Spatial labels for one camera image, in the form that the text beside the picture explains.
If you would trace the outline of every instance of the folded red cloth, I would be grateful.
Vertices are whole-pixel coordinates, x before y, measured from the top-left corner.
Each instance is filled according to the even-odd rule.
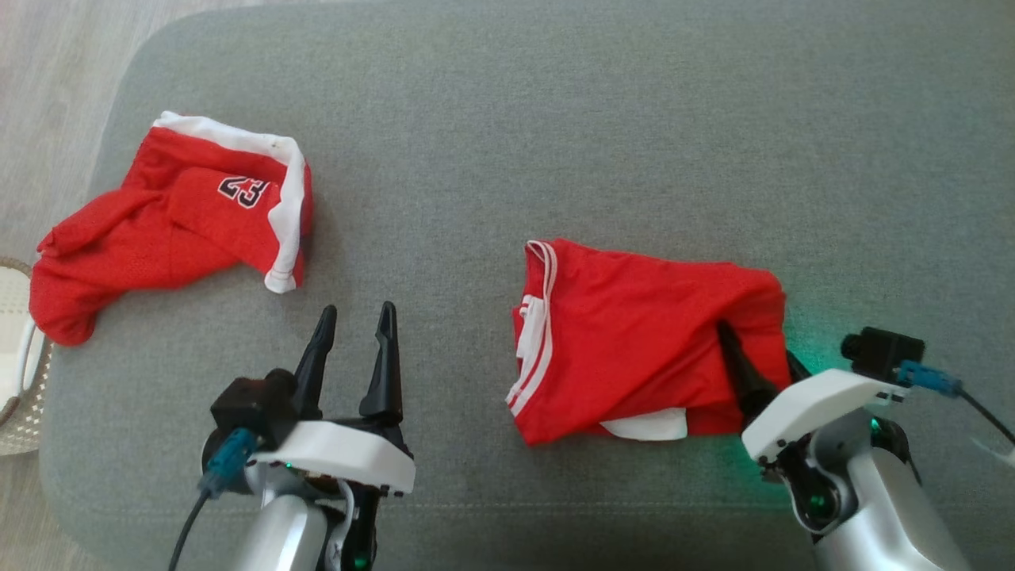
[[[125,292],[182,288],[236,262],[288,292],[302,282],[312,213],[296,141],[162,113],[121,187],[43,238],[29,311],[50,339],[74,346]]]
[[[758,371],[790,384],[786,295],[767,271],[529,241],[515,310],[521,375],[507,404],[529,445],[576,432],[638,440],[737,433],[716,334],[729,322]]]

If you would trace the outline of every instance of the black cable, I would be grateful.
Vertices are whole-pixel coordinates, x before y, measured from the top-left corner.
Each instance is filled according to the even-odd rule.
[[[969,394],[965,392],[965,390],[962,389],[961,387],[956,388],[955,394],[964,399],[965,402],[971,405],[972,408],[975,409],[977,413],[979,413],[980,415],[984,416],[985,419],[990,421],[990,423],[994,425],[994,428],[1000,430],[1001,434],[1005,435],[1005,438],[1011,441],[1012,444],[1015,444],[1015,434],[1012,434],[1012,431],[1009,430],[1008,427],[1006,427],[1001,421],[999,421],[997,417],[992,415],[990,411],[985,409],[984,406],[979,404],[979,402],[970,397]]]
[[[187,521],[184,523],[184,528],[180,530],[180,538],[177,540],[177,547],[173,550],[173,559],[170,560],[170,571],[175,571],[177,565],[180,563],[180,555],[184,552],[184,543],[187,542],[187,536],[190,534],[190,528],[194,526],[194,520],[197,519],[197,514],[204,507],[204,503],[208,501],[211,497],[211,490],[201,490],[201,495],[197,498],[197,503],[194,504],[194,508],[191,509],[191,514],[187,516]]]

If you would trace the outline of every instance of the wooden floor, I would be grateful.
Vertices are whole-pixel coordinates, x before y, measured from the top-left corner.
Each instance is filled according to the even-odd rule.
[[[0,0],[0,256],[82,205],[117,84],[137,48],[183,16],[292,0]],[[49,513],[36,454],[0,457],[0,570],[104,570]]]

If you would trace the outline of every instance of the blue connector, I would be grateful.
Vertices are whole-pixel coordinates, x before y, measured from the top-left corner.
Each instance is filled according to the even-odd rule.
[[[962,381],[944,371],[925,367],[913,361],[903,361],[899,365],[895,380],[899,383],[911,383],[919,387],[929,388],[952,399],[958,399],[962,392]]]
[[[247,429],[236,429],[208,460],[208,471],[201,477],[198,490],[217,500],[229,484],[244,472],[247,459],[257,451],[257,436]]]

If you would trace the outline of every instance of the gray fabric surface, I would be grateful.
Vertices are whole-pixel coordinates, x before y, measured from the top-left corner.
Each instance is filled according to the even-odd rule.
[[[323,408],[368,382],[398,305],[416,493],[385,502],[379,569],[806,569],[780,488],[735,438],[574,437],[527,449],[502,399],[523,244],[566,236],[770,268],[812,368],[864,326],[1015,422],[1015,10],[1002,1],[489,2],[261,8],[156,34],[123,81],[91,185],[163,109],[295,137],[317,204],[307,287],[236,268],[136,293],[54,357],[44,484],[64,528],[158,569],[194,498],[207,408],[295,365],[339,309]],[[1009,569],[1015,473],[967,408],[895,411],[977,569]],[[254,502],[209,505],[216,569]]]

